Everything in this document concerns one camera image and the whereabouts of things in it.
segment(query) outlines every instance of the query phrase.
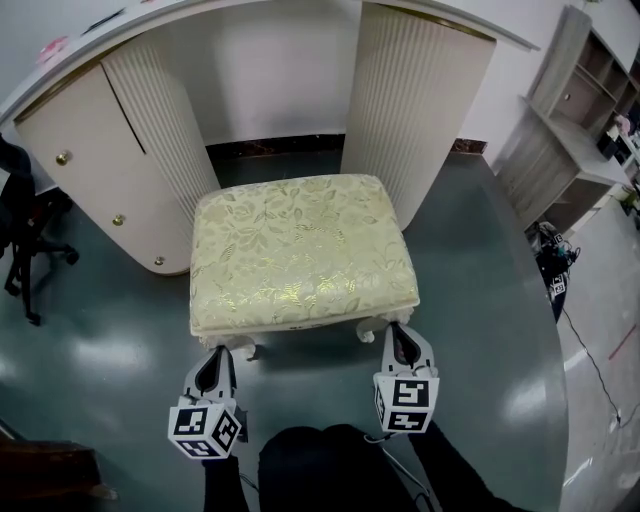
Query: ribbed cabinet panel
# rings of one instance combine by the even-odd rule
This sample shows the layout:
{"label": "ribbed cabinet panel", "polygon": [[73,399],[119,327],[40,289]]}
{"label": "ribbed cabinet panel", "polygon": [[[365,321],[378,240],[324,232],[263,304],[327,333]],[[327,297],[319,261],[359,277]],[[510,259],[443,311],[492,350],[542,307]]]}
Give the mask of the ribbed cabinet panel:
{"label": "ribbed cabinet panel", "polygon": [[460,132],[495,41],[363,3],[341,172],[384,183],[401,229]]}
{"label": "ribbed cabinet panel", "polygon": [[140,144],[180,204],[184,218],[179,224],[190,239],[198,201],[220,185],[161,36],[147,32],[107,56],[102,65]]}

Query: white cabinet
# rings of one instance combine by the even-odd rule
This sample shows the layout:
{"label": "white cabinet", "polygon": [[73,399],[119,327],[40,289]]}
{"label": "white cabinet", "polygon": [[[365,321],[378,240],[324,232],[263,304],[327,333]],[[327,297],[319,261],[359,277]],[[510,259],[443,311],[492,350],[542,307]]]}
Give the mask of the white cabinet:
{"label": "white cabinet", "polygon": [[[153,83],[127,69],[141,52]],[[189,268],[195,206],[219,186],[188,99],[151,35],[96,63],[16,129],[60,188],[132,258],[158,274]]]}

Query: cabinet door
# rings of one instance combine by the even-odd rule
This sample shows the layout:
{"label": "cabinet door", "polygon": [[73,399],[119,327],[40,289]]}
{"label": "cabinet door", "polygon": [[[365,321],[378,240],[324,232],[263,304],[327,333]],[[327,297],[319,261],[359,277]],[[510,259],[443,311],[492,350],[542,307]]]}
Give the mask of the cabinet door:
{"label": "cabinet door", "polygon": [[[17,130],[56,183],[122,249],[159,274],[188,269],[191,229],[100,66]],[[67,153],[66,162],[56,157]]]}

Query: cream brocade cushion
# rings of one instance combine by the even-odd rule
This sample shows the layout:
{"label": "cream brocade cushion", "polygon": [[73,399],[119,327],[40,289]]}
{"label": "cream brocade cushion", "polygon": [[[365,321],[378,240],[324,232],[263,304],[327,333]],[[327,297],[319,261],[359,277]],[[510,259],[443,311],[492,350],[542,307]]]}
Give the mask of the cream brocade cushion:
{"label": "cream brocade cushion", "polygon": [[312,327],[417,305],[382,183],[338,174],[224,189],[196,211],[195,336]]}

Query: office chair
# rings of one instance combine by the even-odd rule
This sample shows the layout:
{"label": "office chair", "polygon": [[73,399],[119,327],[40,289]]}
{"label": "office chair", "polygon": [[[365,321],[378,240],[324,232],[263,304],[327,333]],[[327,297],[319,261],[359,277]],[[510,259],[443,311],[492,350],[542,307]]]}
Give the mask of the office chair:
{"label": "office chair", "polygon": [[[21,147],[6,142],[1,134],[0,169],[9,173],[0,193],[0,258],[9,244],[13,252],[4,289],[14,297],[22,293],[27,319],[40,325],[40,316],[31,310],[31,259],[40,252],[59,252],[69,265],[78,261],[73,247],[48,242],[41,236],[51,218],[59,211],[68,211],[73,203],[58,188],[36,196],[29,155]],[[14,280],[22,283],[22,287],[18,288]]]}

